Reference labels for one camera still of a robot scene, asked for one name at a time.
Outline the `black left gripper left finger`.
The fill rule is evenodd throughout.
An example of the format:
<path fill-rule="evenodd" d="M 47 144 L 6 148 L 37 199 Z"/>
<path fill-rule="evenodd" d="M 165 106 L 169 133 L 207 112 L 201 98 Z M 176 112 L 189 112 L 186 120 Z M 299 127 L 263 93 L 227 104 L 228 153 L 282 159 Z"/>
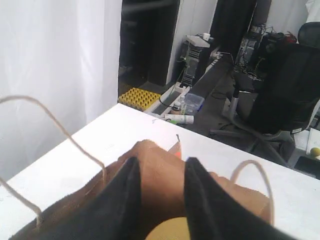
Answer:
<path fill-rule="evenodd" d="M 129 158 L 111 182 L 90 203 L 39 240 L 130 240 L 141 208 L 139 161 Z"/>

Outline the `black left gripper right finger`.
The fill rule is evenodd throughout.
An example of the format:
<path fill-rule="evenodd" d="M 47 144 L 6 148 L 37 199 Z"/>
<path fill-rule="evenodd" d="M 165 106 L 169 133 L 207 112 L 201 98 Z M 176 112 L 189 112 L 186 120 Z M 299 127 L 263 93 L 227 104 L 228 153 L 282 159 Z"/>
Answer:
<path fill-rule="evenodd" d="M 184 204 L 192 240 L 292 239 L 236 202 L 195 157 L 185 165 Z"/>

